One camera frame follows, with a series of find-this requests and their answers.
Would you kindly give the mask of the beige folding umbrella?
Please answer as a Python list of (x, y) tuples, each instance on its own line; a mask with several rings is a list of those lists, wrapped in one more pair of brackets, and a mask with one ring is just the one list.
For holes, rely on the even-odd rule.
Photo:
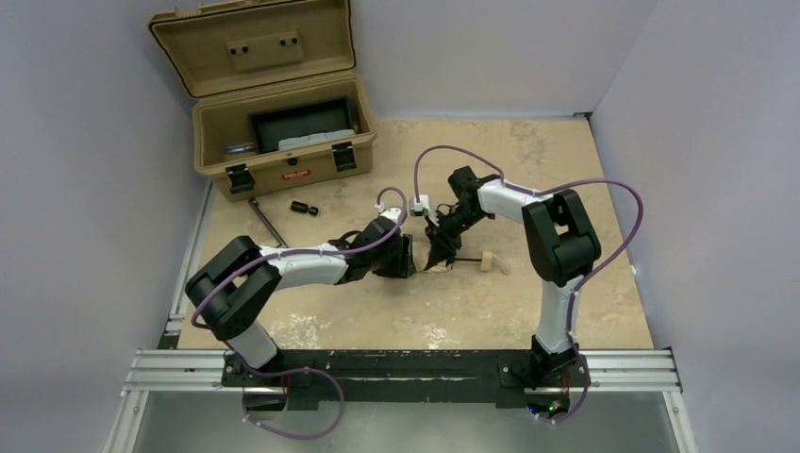
[(413, 259), (418, 272), (423, 274), (444, 274), (453, 271), (456, 267), (465, 265), (468, 270), (479, 271), (480, 273), (501, 273), (505, 276), (511, 274), (509, 265), (495, 252), (483, 250), (479, 256), (456, 256), (454, 261), (448, 263), (446, 260), (434, 264), (427, 268), (430, 246), (422, 243), (415, 243), (419, 246), (419, 254)]

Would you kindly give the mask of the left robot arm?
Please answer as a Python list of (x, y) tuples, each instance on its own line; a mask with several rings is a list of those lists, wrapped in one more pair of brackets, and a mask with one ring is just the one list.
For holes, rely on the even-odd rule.
[(238, 236), (185, 284), (213, 336), (247, 365), (259, 369), (277, 358), (279, 348), (259, 323), (271, 295), (289, 288), (342, 285), (372, 273), (408, 278), (413, 270), (411, 238), (401, 231), (405, 214), (388, 209), (364, 229), (309, 248), (271, 248)]

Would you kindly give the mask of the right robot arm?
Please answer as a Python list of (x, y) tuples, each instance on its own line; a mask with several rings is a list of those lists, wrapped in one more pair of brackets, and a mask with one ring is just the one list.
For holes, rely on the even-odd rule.
[(573, 190), (536, 194), (499, 175), (478, 177), (469, 166), (455, 170), (448, 184), (457, 199), (448, 211), (432, 208), (422, 194), (411, 203), (411, 214), (426, 220), (426, 266), (453, 263), (462, 234), (483, 219), (501, 216), (522, 225), (531, 264), (542, 280), (540, 319), (525, 374), (547, 378), (573, 364), (579, 284), (602, 251), (579, 195)]

